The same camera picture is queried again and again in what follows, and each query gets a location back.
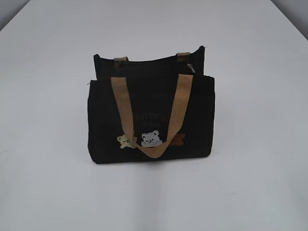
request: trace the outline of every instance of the handbag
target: handbag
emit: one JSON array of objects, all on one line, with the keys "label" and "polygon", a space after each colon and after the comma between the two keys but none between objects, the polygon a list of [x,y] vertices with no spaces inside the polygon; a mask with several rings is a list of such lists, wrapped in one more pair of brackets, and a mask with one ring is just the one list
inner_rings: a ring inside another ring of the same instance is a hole
[{"label": "handbag", "polygon": [[204,70],[204,58],[205,58],[205,48],[200,46],[198,50],[193,53],[183,52],[177,53],[174,56],[167,58],[151,60],[151,61],[129,61],[128,57],[105,59],[101,58],[98,54],[94,55],[94,66],[96,72],[96,78],[110,78],[118,76],[118,71],[123,65],[129,66],[141,66],[153,63],[170,63],[170,62],[185,62],[191,70],[193,70],[198,75],[203,75]]},{"label": "handbag", "polygon": [[96,164],[210,155],[214,78],[184,62],[149,63],[90,82],[88,150]]}]

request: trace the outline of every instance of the tan strap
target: tan strap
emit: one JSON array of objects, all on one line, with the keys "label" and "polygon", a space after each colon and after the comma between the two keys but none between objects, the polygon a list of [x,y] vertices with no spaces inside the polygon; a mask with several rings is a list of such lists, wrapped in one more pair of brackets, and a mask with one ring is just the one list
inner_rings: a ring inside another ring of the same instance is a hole
[{"label": "tan strap", "polygon": [[177,53],[177,61],[178,62],[187,62],[190,55],[191,54],[189,52]]},{"label": "tan strap", "polygon": [[115,61],[128,61],[128,57],[125,56],[125,57],[122,57],[122,58],[114,58]]},{"label": "tan strap", "polygon": [[121,64],[122,62],[127,62],[127,61],[128,61],[128,57],[125,56],[125,57],[122,57],[122,58],[114,58],[114,61],[115,61],[115,68],[116,68],[116,69],[119,69],[120,64]]},{"label": "tan strap", "polygon": [[192,75],[179,74],[177,89],[175,92],[171,116],[168,127],[167,140],[158,145],[157,147],[148,148],[138,145],[134,141],[134,122],[133,112],[131,109],[131,103],[129,98],[129,92],[127,88],[125,77],[112,77],[111,84],[115,95],[115,101],[119,110],[122,129],[126,137],[133,143],[138,149],[151,158],[160,157],[166,148],[169,146],[173,137],[178,133],[183,125],[187,104],[192,88],[193,82]]}]

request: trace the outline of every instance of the zipper pull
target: zipper pull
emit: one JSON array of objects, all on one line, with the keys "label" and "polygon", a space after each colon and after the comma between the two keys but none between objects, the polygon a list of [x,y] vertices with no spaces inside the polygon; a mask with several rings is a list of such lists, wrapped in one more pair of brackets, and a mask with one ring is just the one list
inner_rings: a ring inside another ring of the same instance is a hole
[{"label": "zipper pull", "polygon": [[188,66],[188,68],[189,69],[191,69],[192,70],[192,72],[193,73],[196,73],[196,71],[194,70],[194,68],[193,68],[193,65],[191,65],[191,64],[187,64],[187,66]]}]

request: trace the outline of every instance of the embroidered bear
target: embroidered bear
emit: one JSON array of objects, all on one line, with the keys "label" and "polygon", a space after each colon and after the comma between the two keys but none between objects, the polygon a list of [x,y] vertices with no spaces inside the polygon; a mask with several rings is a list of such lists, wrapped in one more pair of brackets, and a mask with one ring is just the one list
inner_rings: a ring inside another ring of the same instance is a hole
[{"label": "embroidered bear", "polygon": [[143,138],[143,141],[141,141],[142,147],[156,147],[163,142],[158,137],[159,132],[157,130],[149,133],[143,133],[141,137]]},{"label": "embroidered bear", "polygon": [[120,142],[121,146],[120,148],[123,149],[125,147],[128,148],[136,148],[134,144],[132,144],[129,139],[126,137],[126,135],[118,136],[117,141]]},{"label": "embroidered bear", "polygon": [[183,146],[184,142],[183,142],[183,138],[185,137],[185,134],[182,133],[178,133],[176,134],[172,141],[170,142],[169,146]]}]

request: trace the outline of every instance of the white surface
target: white surface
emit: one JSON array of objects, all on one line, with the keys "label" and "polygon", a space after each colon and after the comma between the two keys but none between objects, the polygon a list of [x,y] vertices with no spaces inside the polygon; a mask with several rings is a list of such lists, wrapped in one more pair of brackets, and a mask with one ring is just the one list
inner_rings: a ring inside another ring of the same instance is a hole
[{"label": "white surface", "polygon": [[[92,163],[93,54],[199,45],[216,78],[211,156]],[[307,63],[267,0],[31,1],[0,32],[0,230],[308,230]]]},{"label": "white surface", "polygon": [[308,1],[272,0],[284,15],[308,39]]},{"label": "white surface", "polygon": [[0,30],[26,5],[29,0],[0,1]]}]

